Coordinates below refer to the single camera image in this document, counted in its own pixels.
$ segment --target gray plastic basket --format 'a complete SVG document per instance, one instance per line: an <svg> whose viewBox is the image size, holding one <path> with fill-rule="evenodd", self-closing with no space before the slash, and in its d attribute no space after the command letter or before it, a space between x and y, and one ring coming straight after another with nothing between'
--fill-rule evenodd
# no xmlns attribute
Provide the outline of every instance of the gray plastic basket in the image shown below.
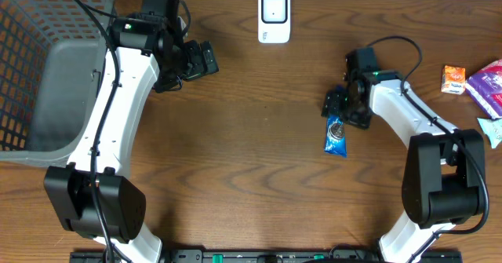
<svg viewBox="0 0 502 263"><path fill-rule="evenodd" d="M114 0L82 1L113 9ZM104 54L72 0L0 0L0 160L66 163L93 110Z"/></svg>

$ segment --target wood grain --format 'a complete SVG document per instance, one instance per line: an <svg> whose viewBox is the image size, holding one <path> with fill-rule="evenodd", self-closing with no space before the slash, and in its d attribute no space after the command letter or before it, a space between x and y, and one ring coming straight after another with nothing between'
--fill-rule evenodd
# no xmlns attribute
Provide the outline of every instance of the wood grain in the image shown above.
<svg viewBox="0 0 502 263"><path fill-rule="evenodd" d="M470 97L439 91L443 64L472 74L502 55L502 0L292 0L292 35L257 41L256 0L185 0L190 39L210 40L220 72L152 93L133 148L131 181L147 196L148 226L169 245L208 249L328 249L370 245L402 212L406 149L380 118L346 127L348 158L323 152L320 107L342 83L344 55L386 35L424 51L410 79L444 119L479 130ZM121 14L141 0L116 0ZM408 71L403 42L376 47L385 68ZM67 261L101 247L65 232L42 186L45 171L0 165L0 261ZM465 262L500 261L502 158L486 141L492 210L471 236L443 236Z"/></svg>

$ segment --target wire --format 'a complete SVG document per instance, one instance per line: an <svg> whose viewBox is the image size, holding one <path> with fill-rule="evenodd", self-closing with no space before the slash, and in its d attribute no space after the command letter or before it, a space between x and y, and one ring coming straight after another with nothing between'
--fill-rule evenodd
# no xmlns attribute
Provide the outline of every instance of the wire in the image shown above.
<svg viewBox="0 0 502 263"><path fill-rule="evenodd" d="M484 177L482 176L482 173L481 173L480 166L476 162L475 158L472 156L471 152L468 151L464 147L464 145L448 129L446 129L441 123L438 122L438 117L437 116L436 117L432 117L420 105L418 105L416 103L416 101L414 101L413 98L411 98L409 96L409 94L408 94L408 90L409 89L405 88L405 82L406 82L406 80L408 79L408 77L411 76L411 74L418 68L418 66L422 62L422 49L413 40L411 40L411 39L409 39L407 37L404 37L404 36L400 36L400 35L387 36L387 37L384 37L384 38L377 39L376 41L371 42L370 44L368 44L368 46L372 46L374 44L377 44L378 42L382 42L382 41L389 40L389 39L401 39L401 40L404 40L406 42L411 43L417 49L417 52L418 52L418 62L411 69L411 71L408 73L408 75L406 75L405 78L401 81L401 85L400 85L401 94L411 103L411 105L413 105L422 115L424 115L425 118L427 118L432 124L434 124L435 126L437 126L440 130L442 130L443 132L445 132L445 135L454 144L457 145L459 151L462 152L462 153L464 153L464 155L467 158L468 162L470 162L473 165L474 169L475 169L476 176L478 177L479 183L481 185L482 198L483 198L483 202L485 204L484 207L483 207L482 217L479 220L479 222L478 222L477 225L475 225L472 228L465 229L465 230L438 230L436 232L432 232L432 236L425 242L425 244L422 247L420 247L420 249L416 253L414 253L414 254L411 255L411 258L408 260L408 262L410 263L410 262L413 262L417 256L419 256L420 254L422 254L436 239L439 238L439 236L441 234L467 235L467 234L471 234L471 233L479 231L483 227L483 225L485 225L486 221L488 220L488 215L489 215L489 194L488 194L488 188L486 187L485 179L484 179Z"/></svg>
<svg viewBox="0 0 502 263"><path fill-rule="evenodd" d="M103 12L103 11L101 11L101 10L98 10L98 9L96 9L96 8L94 8L94 7L92 7L92 6L90 6L90 5L84 4L84 6L85 6L85 7L87 7L87 9L89 9L89 10L91 10L91 11L93 11L93 12L99 13L100 15L103 15L103 16L108 16L108 17L110 17L110 18L116 18L116 17L117 17L116 15L112 15L112 14L110 14L110 13Z"/></svg>
<svg viewBox="0 0 502 263"><path fill-rule="evenodd" d="M176 81L178 82L178 88L175 88L175 89L168 89L166 91L179 91L183 88L183 80L180 79L179 76L176 77Z"/></svg>
<svg viewBox="0 0 502 263"><path fill-rule="evenodd" d="M100 137L101 137L101 131L103 130L104 122L106 121L108 112L110 110L111 102L113 101L113 97L115 96L115 92L117 91L118 87L118 82L120 81L120 69L118 67L118 59L117 59L117 54L115 53L115 49L111 43L111 39L108 37L107 32L104 30L104 28L101 26L100 22L97 20L97 18L91 13L91 11L87 8L87 6L82 3L80 0L73 0L75 1L89 16L89 18L94 22L96 27L100 30L101 36L104 38L104 40L107 43L108 49L110 50L111 58L113 59L113 64L115 66L115 80L112 84L111 87L111 92L110 96L108 98L108 101L106 105L104 106L103 114L101 116L100 123L98 124L98 127L96 129L96 135L94 136L94 142L93 146L91 147L91 172L90 172L90 178L91 178L91 196L93 198L94 202L94 208L96 209L98 219L100 220L101 223L101 228L103 229L103 237L104 241L106 244L107 248L107 257L109 262L115 262L115 256L114 256L114 251L113 251L113 245L111 243L110 239L110 234L108 233L108 227L107 227L107 222L106 219L104 218L103 211L101 210L101 205L100 205L100 199L97 195L97 186L96 186L96 157L98 154L97 151L97 146L100 143Z"/></svg>
<svg viewBox="0 0 502 263"><path fill-rule="evenodd" d="M132 263L132 261L129 258L127 258L115 245L113 246L113 250L120 257L121 260L125 261L125 263ZM101 261L103 263L106 263L107 254L108 254L108 249L105 248L103 251L103 255L101 256Z"/></svg>
<svg viewBox="0 0 502 263"><path fill-rule="evenodd" d="M346 243L338 243L334 248L332 248L329 251L329 258L333 258L333 252L335 252L335 250L340 249L340 247L349 247L350 249L352 249L354 251L354 253L358 257L358 259L362 260L361 256L359 255L359 252L352 245L346 244Z"/></svg>
<svg viewBox="0 0 502 263"><path fill-rule="evenodd" d="M185 9L185 12L187 12L187 19L188 19L188 23L187 25L185 26L185 28L181 31L181 37L184 37L187 32L188 32L188 29L190 28L190 24L191 24L191 15L190 15L190 10L188 10L188 7L187 7L187 3L185 3L185 1L183 0L180 0L180 3L181 5L183 6L183 8Z"/></svg>

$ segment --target black cable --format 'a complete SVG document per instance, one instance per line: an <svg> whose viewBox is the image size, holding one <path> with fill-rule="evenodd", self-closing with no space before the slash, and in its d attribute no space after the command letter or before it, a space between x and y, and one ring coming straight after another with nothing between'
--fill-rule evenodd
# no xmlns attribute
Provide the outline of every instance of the black cable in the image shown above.
<svg viewBox="0 0 502 263"><path fill-rule="evenodd" d="M488 215L489 215L489 195L488 195L488 188L486 187L486 183L485 183L485 180L481 174L481 169L479 167L479 164L475 161L474 157L472 156L471 152L468 151L464 145L448 130L446 129L441 123L438 122L438 117L432 117L431 115L429 115L429 113L427 113L420 105L418 105L414 100L413 98L411 98L408 94L408 90L409 89L406 89L405 88L405 82L407 80L407 78L418 68L418 66L420 65L420 63L422 62L422 49L411 39L407 38L407 37L404 37L404 36L400 36L400 35L393 35L393 36L387 36L387 37L384 37L384 38L380 38L380 39L377 39L376 41L374 42L371 42L370 44L368 44L368 46L372 46L378 42L382 42L382 41L385 41L385 40L388 40L388 39L401 39L401 40L404 40L406 42L409 42L411 43L416 49L417 49L417 52L418 52L418 62L417 64L415 65L415 67L413 67L413 69L408 73L408 75L405 76L405 78L401 81L401 85L400 85L400 88L401 88L401 94L411 103L411 105L413 105L422 115L424 115L425 118L427 118L432 124L434 124L435 126L437 126L440 130L442 130L443 132L445 132L445 135L454 143L457 145L458 147L458 150L462 153L464 153L465 157L467 158L468 162L470 162L474 169L475 169L475 172L476 172L476 176L478 177L478 180L479 180L479 183L481 185L481 190L482 190L482 198L483 198L483 202L485 203L485 206L483 208L483 212L482 212L482 217L481 219L479 220L478 224L475 225L474 227L472 228L469 228L469 229L465 229L465 230L439 230L439 231L436 231L436 232L433 232L432 233L432 236L427 240L427 242L425 242L425 244L420 247L420 249L411 255L411 258L408 260L408 262L413 262L413 260L420 254L422 254L433 242L435 239L438 239L439 236L441 234L452 234L452 235L467 235L467 234L471 234L471 233L474 233L474 232L477 232L479 229L481 229L483 227L483 225L485 225L487 219L488 219Z"/></svg>
<svg viewBox="0 0 502 263"><path fill-rule="evenodd" d="M168 89L166 91L179 91L183 88L183 80L180 79L179 76L176 77L176 81L178 82L178 88L175 88L175 89Z"/></svg>
<svg viewBox="0 0 502 263"><path fill-rule="evenodd" d="M183 0L180 0L180 3L181 3L181 5L183 6L183 8L185 9L185 11L187 12L187 20L188 20L187 25L186 25L186 26L185 26L185 28L181 31L181 37L184 37L184 36L187 34L188 29L190 28L190 24L191 24L191 15L190 15L190 11L188 10L187 3L185 3L185 1L183 1Z"/></svg>
<svg viewBox="0 0 502 263"><path fill-rule="evenodd" d="M110 111L111 102L113 101L113 97L115 96L115 92L117 91L118 82L120 81L120 69L118 67L118 59L117 59L117 54L115 53L115 48L113 47L113 45L111 43L111 39L108 37L107 32L104 30L104 28L101 26L100 22L91 13L91 11L87 8L87 6L84 3L82 3L80 0L73 0L73 1L75 1L84 10L84 12L87 14L87 16L89 16L89 18L94 22L96 27L100 30L101 36L103 36L104 40L107 43L107 47L110 50L111 58L113 59L113 64L115 66L115 80L112 84L110 96L109 96L108 101L104 107L100 123L98 124L98 127L96 129L96 135L94 137L93 146L90 149L90 151L91 151L91 168L90 168L91 169L91 171L90 171L91 196L93 198L94 208L96 209L98 219L100 220L100 223L101 223L101 228L103 229L103 237L104 237L104 241L106 243L108 261L115 262L113 245L111 243L110 235L108 233L106 219L104 218L103 211L101 210L100 199L97 195L98 191L97 191L97 186L96 186L96 157L98 154L97 146L100 143L101 131L103 130L104 122L106 121L108 112Z"/></svg>
<svg viewBox="0 0 502 263"><path fill-rule="evenodd" d="M340 247L349 247L351 250L354 251L354 253L358 257L358 259L362 260L361 256L359 255L359 252L355 249L355 247L353 247L352 245L347 244L347 243L338 243L334 248L332 248L329 251L329 258L333 258L333 252L335 252L335 250L340 249Z"/></svg>
<svg viewBox="0 0 502 263"><path fill-rule="evenodd" d="M132 261L127 258L115 245L113 246L113 250L120 257L121 260L125 261L125 263L132 263ZM108 249L105 248L103 251L103 255L101 256L101 261L106 263L106 256L108 254Z"/></svg>
<svg viewBox="0 0 502 263"><path fill-rule="evenodd" d="M101 10L98 10L98 9L96 9L96 8L94 8L94 7L92 7L92 6L90 6L90 5L87 5L87 4L84 4L84 5L85 5L85 7L87 7L87 9L89 9L89 10L91 10L91 11L93 11L93 12L99 13L100 15L103 15L103 16L108 16L108 17L110 17L110 18L116 18L116 17L117 17L116 15L112 15L112 14L110 14L110 13L103 12L103 11L101 11Z"/></svg>

